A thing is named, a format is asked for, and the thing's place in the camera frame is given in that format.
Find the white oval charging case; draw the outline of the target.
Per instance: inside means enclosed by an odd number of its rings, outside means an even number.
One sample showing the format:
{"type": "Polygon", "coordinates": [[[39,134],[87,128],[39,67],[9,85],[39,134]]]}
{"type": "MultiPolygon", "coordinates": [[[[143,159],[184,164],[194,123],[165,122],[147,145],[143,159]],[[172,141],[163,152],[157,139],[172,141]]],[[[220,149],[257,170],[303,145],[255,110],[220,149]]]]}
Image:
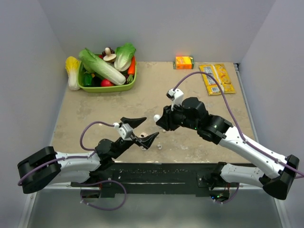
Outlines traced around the white oval charging case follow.
{"type": "Polygon", "coordinates": [[[154,119],[155,122],[157,122],[160,118],[161,118],[161,116],[159,114],[156,114],[153,117],[153,119],[154,119]]]}

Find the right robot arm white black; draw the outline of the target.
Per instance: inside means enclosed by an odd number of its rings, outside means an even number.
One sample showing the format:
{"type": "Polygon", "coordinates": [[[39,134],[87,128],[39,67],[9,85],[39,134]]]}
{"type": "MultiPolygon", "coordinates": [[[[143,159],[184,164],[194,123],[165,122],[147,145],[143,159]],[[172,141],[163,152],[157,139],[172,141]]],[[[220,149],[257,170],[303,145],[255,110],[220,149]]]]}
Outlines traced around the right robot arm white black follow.
{"type": "Polygon", "coordinates": [[[238,132],[228,120],[209,114],[203,102],[196,97],[185,99],[181,105],[165,106],[162,115],[156,114],[157,126],[174,131],[179,127],[195,130],[205,141],[227,148],[252,163],[238,166],[219,162],[204,177],[212,187],[225,183],[244,183],[262,188],[268,195],[285,200],[295,179],[299,159],[273,152],[238,132]]]}

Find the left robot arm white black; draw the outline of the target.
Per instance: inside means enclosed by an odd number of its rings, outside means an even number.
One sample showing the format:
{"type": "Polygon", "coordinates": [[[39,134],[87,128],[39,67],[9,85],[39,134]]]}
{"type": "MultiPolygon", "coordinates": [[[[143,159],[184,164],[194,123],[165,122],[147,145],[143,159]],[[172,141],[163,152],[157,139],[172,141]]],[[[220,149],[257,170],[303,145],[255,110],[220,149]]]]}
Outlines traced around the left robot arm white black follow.
{"type": "Polygon", "coordinates": [[[82,133],[80,146],[84,153],[72,154],[57,152],[47,146],[17,164],[20,180],[17,185],[25,194],[38,192],[48,185],[64,182],[77,182],[81,185],[94,186],[98,182],[98,171],[104,171],[114,165],[115,159],[134,144],[149,149],[159,135],[158,132],[139,137],[134,129],[141,125],[146,117],[121,118],[118,123],[92,122],[115,129],[119,138],[116,141],[102,139],[98,145],[89,149],[83,145],[82,133]]]}

